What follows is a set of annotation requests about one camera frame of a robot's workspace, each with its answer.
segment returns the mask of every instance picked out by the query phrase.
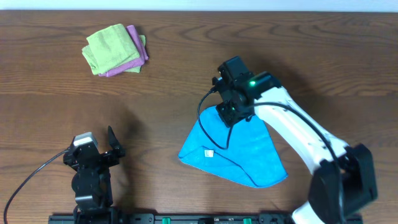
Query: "stacked cloths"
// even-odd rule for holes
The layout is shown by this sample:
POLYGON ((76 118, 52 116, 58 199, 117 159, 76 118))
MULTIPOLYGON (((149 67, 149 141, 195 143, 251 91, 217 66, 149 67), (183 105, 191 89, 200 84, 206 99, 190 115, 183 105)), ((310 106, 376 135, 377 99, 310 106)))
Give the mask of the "stacked cloths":
POLYGON ((122 72, 139 73, 148 60, 146 38, 134 26, 117 24, 87 37, 82 52, 94 75, 111 77, 122 72))

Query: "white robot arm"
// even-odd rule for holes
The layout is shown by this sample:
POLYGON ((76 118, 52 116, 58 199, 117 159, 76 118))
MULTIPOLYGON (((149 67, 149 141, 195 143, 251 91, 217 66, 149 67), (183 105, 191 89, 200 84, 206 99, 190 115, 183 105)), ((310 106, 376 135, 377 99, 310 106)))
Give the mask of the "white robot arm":
MULTIPOLYGON (((301 109, 289 96, 284 87, 273 87, 261 94, 261 98, 254 100, 254 103, 275 102, 293 108, 305 116, 318 130, 329 140, 332 149, 337 157, 346 154, 346 142, 336 138, 327 130, 314 121, 303 109, 301 109)), ((320 166, 323 160, 333 161, 333 158, 326 148, 325 143, 302 119, 291 111, 278 106, 256 106, 255 114, 267 124, 271 125, 299 154, 307 165, 311 174, 320 166)), ((292 214, 295 223, 321 224, 323 223, 313 211, 311 205, 306 202, 292 214)))
POLYGON ((313 175, 308 201, 292 214, 296 224, 336 223, 377 198, 371 152, 338 139, 301 109, 270 73, 254 75, 239 57, 224 62, 211 92, 225 125, 257 115, 299 154, 313 175))

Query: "pink cloth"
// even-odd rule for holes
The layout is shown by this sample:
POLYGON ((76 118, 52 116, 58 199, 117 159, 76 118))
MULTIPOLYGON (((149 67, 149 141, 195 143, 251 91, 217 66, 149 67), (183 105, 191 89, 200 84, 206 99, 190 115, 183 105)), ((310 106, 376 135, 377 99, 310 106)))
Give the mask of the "pink cloth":
POLYGON ((145 46, 144 46, 144 44, 142 44, 141 39, 138 36, 136 28, 133 25, 129 25, 129 26, 127 26, 127 31, 130 34, 132 41, 136 45, 136 48, 139 52, 139 58, 136 58, 127 63, 124 63, 116 68, 112 68, 111 70, 109 70, 105 73, 99 74, 99 76, 111 77, 111 76, 117 75, 119 73, 122 73, 123 71, 125 71, 127 69, 141 66, 145 63, 146 60, 148 60, 148 55, 145 50, 145 46))

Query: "blue towel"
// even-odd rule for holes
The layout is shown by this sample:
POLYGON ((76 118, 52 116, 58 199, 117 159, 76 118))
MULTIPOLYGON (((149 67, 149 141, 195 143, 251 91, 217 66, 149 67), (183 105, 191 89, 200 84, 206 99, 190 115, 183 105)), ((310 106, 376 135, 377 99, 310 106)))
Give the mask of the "blue towel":
MULTIPOLYGON (((225 147, 229 128, 215 106, 203 111, 200 121, 213 140, 225 147)), ((266 125, 257 116, 250 122, 243 120, 234 125, 227 150, 216 147, 197 121, 178 158, 185 164, 254 188, 270 187, 287 177, 266 125)))

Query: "wooden table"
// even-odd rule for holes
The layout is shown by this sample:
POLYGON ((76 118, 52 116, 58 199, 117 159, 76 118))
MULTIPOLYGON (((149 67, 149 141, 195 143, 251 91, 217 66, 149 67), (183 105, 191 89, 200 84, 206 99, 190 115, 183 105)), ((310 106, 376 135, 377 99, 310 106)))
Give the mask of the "wooden table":
MULTIPOLYGON (((92 131, 107 151, 111 125, 127 149, 111 168, 115 204, 159 213, 294 210, 310 174, 270 128, 289 178, 252 189, 182 164, 177 154, 217 66, 240 55, 268 70, 323 127, 373 153, 379 199, 366 223, 398 219, 398 15, 316 12, 0 11, 0 209, 39 165, 92 131), (141 73, 91 74, 86 37, 134 24, 147 36, 141 73)), ((204 107, 220 102, 210 96, 204 107)), ((57 159, 17 195, 9 223, 70 213, 74 171, 57 159)))

